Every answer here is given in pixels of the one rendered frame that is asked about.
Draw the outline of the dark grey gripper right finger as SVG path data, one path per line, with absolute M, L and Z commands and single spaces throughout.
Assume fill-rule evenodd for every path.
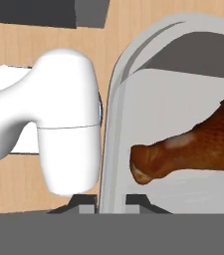
M 125 200 L 127 214 L 169 214 L 169 211 L 151 204 L 145 194 L 128 194 Z

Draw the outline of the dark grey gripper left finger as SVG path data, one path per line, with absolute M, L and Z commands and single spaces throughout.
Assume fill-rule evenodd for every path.
M 77 213 L 95 214 L 97 212 L 97 197 L 93 194 L 75 194 L 68 204 L 50 210 L 49 214 Z

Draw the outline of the pale grey meat container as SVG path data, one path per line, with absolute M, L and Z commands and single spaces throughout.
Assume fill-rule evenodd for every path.
M 224 170 L 180 169 L 138 184 L 133 145 L 190 131 L 224 100 L 224 18 L 166 17 L 119 56 L 110 82 L 99 211 L 126 213 L 128 194 L 145 194 L 169 213 L 224 213 Z

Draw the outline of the brown chicken drumstick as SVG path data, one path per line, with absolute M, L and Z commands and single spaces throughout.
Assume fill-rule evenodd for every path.
M 190 131 L 152 145 L 133 145 L 129 168 L 138 184 L 148 184 L 180 169 L 224 170 L 224 100 Z

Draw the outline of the white rounded appliance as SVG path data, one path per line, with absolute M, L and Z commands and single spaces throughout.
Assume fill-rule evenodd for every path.
M 50 192 L 72 196 L 92 189 L 101 164 L 100 95 L 84 54 L 55 49 L 22 79 L 0 91 L 0 159 L 23 128 L 37 127 L 41 168 Z

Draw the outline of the dark grey box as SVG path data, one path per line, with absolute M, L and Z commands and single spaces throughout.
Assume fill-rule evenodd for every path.
M 0 0 L 0 23 L 103 28 L 110 0 Z

